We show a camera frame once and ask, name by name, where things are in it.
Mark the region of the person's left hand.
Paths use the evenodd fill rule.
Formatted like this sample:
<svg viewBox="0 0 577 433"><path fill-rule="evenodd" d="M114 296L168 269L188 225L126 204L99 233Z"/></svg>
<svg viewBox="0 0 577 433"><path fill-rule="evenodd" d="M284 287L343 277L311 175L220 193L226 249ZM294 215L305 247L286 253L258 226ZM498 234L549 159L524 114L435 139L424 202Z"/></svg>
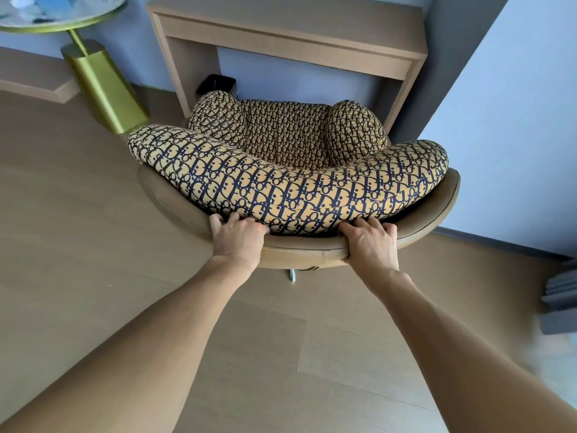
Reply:
<svg viewBox="0 0 577 433"><path fill-rule="evenodd" d="M213 257L254 271L260 263L269 227L254 218L241 218L237 212L230 213L227 220L223 220L219 235L212 235Z"/></svg>

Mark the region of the person's right hand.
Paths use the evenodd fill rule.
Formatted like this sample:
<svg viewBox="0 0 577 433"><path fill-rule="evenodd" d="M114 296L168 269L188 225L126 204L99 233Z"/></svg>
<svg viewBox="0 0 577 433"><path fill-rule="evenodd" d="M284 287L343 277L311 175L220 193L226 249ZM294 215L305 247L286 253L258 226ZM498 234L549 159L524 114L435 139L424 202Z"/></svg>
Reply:
<svg viewBox="0 0 577 433"><path fill-rule="evenodd" d="M346 262L358 276L399 270L398 240L391 239L379 220L357 218L352 223L341 222L338 231L349 244Z"/></svg>

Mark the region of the person's left forearm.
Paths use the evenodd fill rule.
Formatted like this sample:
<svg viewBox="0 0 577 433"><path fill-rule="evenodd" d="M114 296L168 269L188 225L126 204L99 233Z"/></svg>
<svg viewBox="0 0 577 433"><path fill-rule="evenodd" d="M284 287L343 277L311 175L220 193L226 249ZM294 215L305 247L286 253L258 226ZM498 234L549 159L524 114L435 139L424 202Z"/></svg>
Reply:
<svg viewBox="0 0 577 433"><path fill-rule="evenodd" d="M0 433L172 433L225 306L258 262L213 256L0 425Z"/></svg>

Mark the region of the person's right forearm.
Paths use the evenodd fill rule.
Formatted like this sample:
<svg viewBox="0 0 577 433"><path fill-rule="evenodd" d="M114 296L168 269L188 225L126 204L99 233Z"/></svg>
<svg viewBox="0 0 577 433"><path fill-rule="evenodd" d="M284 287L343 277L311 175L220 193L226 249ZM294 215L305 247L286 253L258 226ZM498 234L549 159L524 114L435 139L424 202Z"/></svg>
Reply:
<svg viewBox="0 0 577 433"><path fill-rule="evenodd" d="M353 269L391 315L450 433L577 433L577 409L437 306L405 273Z"/></svg>

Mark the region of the beige navy patterned chair cushion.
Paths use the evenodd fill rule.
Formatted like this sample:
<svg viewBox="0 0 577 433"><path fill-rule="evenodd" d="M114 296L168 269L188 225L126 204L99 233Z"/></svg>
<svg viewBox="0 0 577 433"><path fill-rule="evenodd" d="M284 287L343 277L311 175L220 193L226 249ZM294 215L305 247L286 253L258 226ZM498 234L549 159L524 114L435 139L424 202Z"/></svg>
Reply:
<svg viewBox="0 0 577 433"><path fill-rule="evenodd" d="M141 126L127 145L206 213L238 212L275 235L328 236L342 221L383 220L428 196L449 170L441 145L391 145L377 116L353 100L330 106L212 91L185 128Z"/></svg>

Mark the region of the black waste bin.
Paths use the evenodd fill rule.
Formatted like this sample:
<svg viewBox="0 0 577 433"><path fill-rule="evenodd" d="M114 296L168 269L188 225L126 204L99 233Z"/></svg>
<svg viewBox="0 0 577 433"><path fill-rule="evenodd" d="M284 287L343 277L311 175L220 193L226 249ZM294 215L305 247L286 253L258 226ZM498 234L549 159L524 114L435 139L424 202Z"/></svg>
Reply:
<svg viewBox="0 0 577 433"><path fill-rule="evenodd" d="M196 89L198 96L203 96L212 91L223 91L238 98L238 87L236 79L221 74L210 74Z"/></svg>

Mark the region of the round side table gold base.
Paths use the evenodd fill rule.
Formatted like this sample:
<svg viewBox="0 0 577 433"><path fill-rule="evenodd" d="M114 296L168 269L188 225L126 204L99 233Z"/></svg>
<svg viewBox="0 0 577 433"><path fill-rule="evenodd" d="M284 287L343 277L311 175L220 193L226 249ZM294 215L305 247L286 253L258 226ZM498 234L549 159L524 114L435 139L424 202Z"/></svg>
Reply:
<svg viewBox="0 0 577 433"><path fill-rule="evenodd" d="M94 116L115 134L143 124L149 114L105 47L84 40L80 29L112 18L127 4L128 0L76 0L70 11L46 12L35 0L0 0L0 31L70 36L72 43L61 48L62 55Z"/></svg>

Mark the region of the light wooden desk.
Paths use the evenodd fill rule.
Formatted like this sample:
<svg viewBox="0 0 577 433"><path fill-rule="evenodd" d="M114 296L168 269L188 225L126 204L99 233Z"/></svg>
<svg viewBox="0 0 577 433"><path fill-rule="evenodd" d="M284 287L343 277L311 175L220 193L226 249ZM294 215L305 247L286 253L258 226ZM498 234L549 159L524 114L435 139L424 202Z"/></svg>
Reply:
<svg viewBox="0 0 577 433"><path fill-rule="evenodd" d="M428 56L422 9L379 0L151 0L146 4L184 117L220 74L218 47L383 78L388 133Z"/></svg>

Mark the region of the low wooden platform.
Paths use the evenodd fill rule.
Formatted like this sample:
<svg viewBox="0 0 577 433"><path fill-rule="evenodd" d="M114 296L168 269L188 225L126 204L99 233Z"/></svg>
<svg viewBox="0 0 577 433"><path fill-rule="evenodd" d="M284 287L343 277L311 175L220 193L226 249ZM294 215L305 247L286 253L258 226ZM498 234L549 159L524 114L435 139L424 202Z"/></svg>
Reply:
<svg viewBox="0 0 577 433"><path fill-rule="evenodd" d="M0 91L64 104L81 89L65 59L0 47Z"/></svg>

